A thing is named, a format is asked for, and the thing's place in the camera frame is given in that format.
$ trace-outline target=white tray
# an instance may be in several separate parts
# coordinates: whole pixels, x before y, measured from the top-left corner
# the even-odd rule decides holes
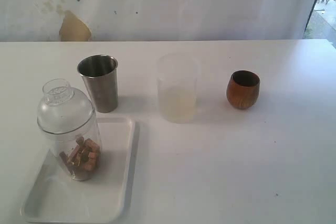
[[[135,122],[99,118],[103,156],[97,173],[85,182],[71,179],[48,151],[21,207],[28,222],[108,223],[122,212]]]

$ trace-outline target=plastic cup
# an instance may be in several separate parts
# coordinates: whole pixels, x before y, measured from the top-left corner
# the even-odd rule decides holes
[[[186,123],[196,114],[199,66],[186,54],[169,54],[157,61],[157,97],[161,115],[173,123]]]

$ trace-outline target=stainless steel cup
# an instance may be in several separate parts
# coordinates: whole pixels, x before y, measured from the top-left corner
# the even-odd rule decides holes
[[[98,112],[107,113],[118,106],[117,67],[117,60],[108,55],[90,56],[78,64],[77,71]]]

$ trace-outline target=wooden cup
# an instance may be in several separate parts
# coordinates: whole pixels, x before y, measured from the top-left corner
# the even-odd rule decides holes
[[[247,109],[256,103],[259,96],[260,79],[250,71],[239,70],[231,75],[226,97],[237,109]]]

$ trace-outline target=white wall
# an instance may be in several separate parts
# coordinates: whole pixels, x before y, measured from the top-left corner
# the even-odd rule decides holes
[[[59,40],[65,10],[92,40],[301,38],[313,1],[0,0],[0,41]]]

